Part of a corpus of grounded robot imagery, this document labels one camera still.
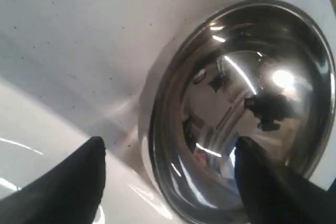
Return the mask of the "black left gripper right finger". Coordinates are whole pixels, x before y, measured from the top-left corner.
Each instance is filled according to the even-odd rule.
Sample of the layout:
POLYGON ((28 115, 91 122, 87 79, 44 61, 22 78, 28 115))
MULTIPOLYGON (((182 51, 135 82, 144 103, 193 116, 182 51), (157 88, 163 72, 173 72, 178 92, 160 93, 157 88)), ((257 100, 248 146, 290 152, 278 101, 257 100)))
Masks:
POLYGON ((334 190, 271 158, 250 137, 235 147, 235 180, 250 223, 335 223, 334 190))

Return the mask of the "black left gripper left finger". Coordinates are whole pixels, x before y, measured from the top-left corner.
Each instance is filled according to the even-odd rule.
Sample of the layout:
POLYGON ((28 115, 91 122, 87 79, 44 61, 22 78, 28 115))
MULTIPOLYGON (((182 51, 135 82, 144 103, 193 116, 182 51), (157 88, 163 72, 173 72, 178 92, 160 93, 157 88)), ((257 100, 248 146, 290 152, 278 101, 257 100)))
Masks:
POLYGON ((95 136, 49 172, 1 199, 1 223, 93 223, 105 185, 106 147, 95 136))

